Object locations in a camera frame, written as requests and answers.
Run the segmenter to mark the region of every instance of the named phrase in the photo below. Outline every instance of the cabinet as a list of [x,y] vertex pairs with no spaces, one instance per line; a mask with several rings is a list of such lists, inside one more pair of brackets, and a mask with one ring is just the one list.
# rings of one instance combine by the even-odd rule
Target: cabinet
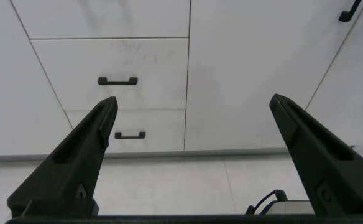
[[[186,107],[188,39],[33,40],[64,110],[116,96],[120,109]],[[137,79],[135,85],[99,85]]]
[[11,2],[0,0],[0,156],[48,154],[70,131]]
[[32,39],[187,37],[189,0],[12,0]]
[[[73,128],[89,111],[66,111]],[[172,152],[184,148],[185,110],[118,110],[106,153]],[[116,139],[135,137],[144,132],[141,139]]]
[[192,0],[185,150],[283,147],[274,93],[305,108],[363,1]]
[[307,111],[344,142],[363,149],[363,10]]

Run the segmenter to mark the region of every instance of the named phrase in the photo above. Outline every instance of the drawer handle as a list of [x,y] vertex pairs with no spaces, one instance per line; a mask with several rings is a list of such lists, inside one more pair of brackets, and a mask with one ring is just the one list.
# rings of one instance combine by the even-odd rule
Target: drawer handle
[[115,133],[115,139],[143,139],[145,138],[145,131],[139,132],[138,136],[122,136],[122,133]]
[[341,16],[339,17],[339,21],[341,22],[349,22],[351,18],[353,18],[354,13],[356,12],[358,5],[361,0],[355,0],[353,5],[351,6],[350,11],[343,11]]
[[99,77],[99,85],[136,85],[137,77],[130,77],[129,81],[107,81],[107,77]]

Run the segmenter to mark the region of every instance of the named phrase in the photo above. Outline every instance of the white cabinet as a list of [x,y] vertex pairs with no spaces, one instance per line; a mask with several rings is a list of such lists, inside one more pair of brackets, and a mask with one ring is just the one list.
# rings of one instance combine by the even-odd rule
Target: white cabinet
[[190,0],[12,0],[32,39],[188,37]]
[[[116,96],[120,109],[185,108],[188,39],[33,40],[65,110]],[[99,85],[106,77],[118,85]],[[126,85],[130,78],[135,85]]]
[[0,156],[48,154],[70,131],[11,2],[0,0]]
[[363,7],[354,0],[192,0],[185,150],[283,147],[274,93],[305,108]]
[[363,149],[363,10],[307,111],[344,142]]
[[[89,111],[67,111],[71,125],[75,127]],[[106,153],[120,152],[171,152],[184,148],[185,110],[118,110]],[[141,139],[116,139],[136,137]]]

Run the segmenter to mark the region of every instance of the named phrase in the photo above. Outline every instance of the cabinet door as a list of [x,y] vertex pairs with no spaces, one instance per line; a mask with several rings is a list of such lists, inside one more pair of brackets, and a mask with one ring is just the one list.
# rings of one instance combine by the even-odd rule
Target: cabinet door
[[192,0],[185,150],[283,147],[274,93],[305,108],[354,0]]
[[9,0],[0,0],[0,156],[48,154],[71,131]]
[[363,10],[307,111],[344,142],[363,149]]

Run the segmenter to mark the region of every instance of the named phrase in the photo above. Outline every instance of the black cable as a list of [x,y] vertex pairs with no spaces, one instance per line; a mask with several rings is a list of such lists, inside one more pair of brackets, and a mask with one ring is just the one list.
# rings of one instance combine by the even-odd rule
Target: black cable
[[267,194],[262,200],[260,200],[255,207],[253,207],[252,205],[250,205],[248,207],[248,210],[246,211],[245,215],[253,215],[256,212],[256,210],[259,208],[259,206],[264,201],[266,201],[269,197],[271,197],[273,194],[275,194],[275,196],[277,198],[277,201],[279,201],[279,202],[286,202],[288,200],[287,199],[287,195],[286,195],[286,193],[283,190],[273,190],[272,192],[270,192],[269,194]]

